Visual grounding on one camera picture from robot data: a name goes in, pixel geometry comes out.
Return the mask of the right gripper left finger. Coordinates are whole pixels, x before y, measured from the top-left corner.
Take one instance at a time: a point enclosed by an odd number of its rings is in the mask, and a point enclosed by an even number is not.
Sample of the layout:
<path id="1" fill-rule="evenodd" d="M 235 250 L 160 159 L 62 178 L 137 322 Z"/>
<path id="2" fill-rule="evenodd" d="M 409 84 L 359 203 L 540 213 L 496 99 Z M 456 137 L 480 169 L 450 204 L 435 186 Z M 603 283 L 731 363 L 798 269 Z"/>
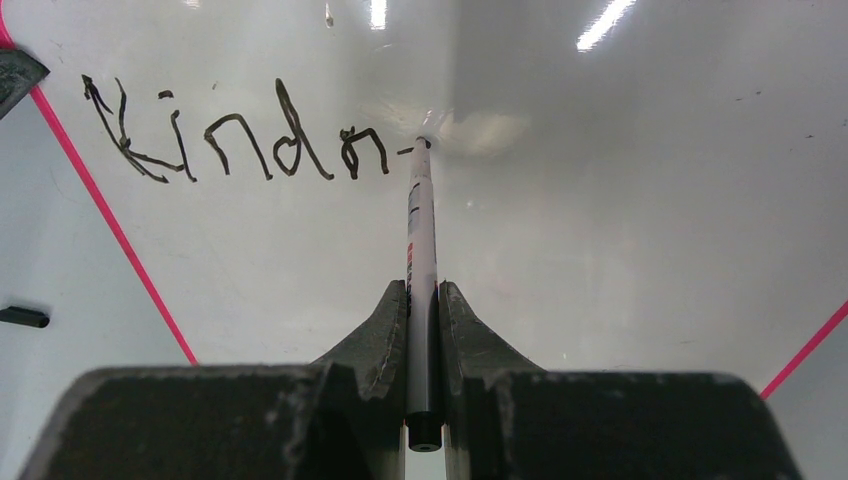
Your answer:
<path id="1" fill-rule="evenodd" d="M 307 364 L 101 368 L 57 402 L 24 479 L 400 479 L 407 295 Z"/>

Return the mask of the white whiteboard marker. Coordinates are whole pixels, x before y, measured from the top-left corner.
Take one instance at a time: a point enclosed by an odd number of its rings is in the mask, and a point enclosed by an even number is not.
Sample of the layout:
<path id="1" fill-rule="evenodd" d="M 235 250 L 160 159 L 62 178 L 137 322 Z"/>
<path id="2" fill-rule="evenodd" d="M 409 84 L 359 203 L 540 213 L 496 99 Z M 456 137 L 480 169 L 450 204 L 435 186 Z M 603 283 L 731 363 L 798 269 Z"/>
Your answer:
<path id="1" fill-rule="evenodd" d="M 410 151 L 407 209 L 407 387 L 408 446 L 432 453 L 442 446 L 439 383 L 437 256 L 431 143 L 424 137 Z"/>

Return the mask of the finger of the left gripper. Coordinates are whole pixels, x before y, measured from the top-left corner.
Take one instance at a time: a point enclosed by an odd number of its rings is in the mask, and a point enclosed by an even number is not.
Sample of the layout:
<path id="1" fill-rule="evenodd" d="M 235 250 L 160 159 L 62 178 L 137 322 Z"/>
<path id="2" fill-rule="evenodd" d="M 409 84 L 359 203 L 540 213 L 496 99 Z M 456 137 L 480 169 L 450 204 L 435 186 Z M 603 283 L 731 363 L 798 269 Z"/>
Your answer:
<path id="1" fill-rule="evenodd" d="M 21 49 L 1 49 L 0 119 L 50 74 L 50 69 Z"/>

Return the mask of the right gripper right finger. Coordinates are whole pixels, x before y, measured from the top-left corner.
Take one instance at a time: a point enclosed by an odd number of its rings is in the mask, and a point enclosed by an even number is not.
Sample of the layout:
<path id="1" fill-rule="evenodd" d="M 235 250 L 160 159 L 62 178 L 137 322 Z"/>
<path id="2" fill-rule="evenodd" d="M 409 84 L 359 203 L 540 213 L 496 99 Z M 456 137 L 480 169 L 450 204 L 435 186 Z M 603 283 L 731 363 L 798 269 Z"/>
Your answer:
<path id="1" fill-rule="evenodd" d="M 718 372 L 547 371 L 439 292 L 451 479 L 797 479 L 761 397 Z"/>

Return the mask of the pink framed whiteboard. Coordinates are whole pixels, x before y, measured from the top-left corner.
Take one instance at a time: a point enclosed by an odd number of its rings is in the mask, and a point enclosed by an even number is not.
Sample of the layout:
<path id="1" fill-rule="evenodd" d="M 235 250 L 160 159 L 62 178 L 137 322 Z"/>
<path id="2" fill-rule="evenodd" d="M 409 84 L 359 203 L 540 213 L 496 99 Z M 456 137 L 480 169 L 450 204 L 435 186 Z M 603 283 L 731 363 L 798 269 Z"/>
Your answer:
<path id="1" fill-rule="evenodd" d="M 203 363 L 313 359 L 407 258 L 551 370 L 783 375 L 847 298 L 843 1 L 5 1 Z"/>

